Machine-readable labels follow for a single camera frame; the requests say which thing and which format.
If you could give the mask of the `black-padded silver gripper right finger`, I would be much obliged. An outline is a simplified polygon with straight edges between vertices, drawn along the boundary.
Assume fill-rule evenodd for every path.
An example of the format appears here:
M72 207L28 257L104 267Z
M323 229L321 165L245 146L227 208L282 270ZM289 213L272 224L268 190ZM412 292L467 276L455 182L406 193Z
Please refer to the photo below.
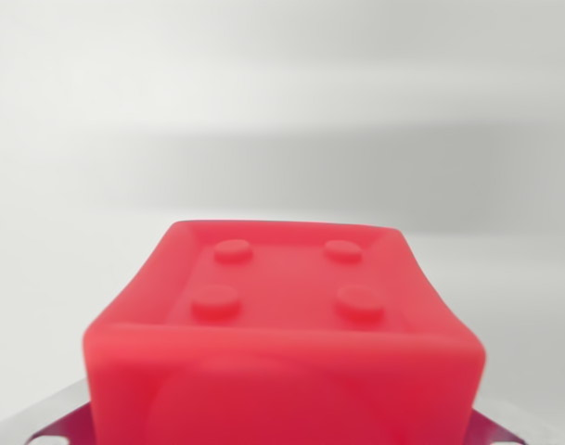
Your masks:
M467 428L467 445L528 444L520 417L508 411L475 408Z

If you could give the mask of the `black-padded silver gripper left finger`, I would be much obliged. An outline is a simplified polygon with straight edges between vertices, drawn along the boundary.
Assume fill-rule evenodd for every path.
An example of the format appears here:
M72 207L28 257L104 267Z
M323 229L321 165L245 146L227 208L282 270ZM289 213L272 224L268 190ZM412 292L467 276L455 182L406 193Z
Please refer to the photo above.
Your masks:
M0 444L94 444L85 379L0 422Z

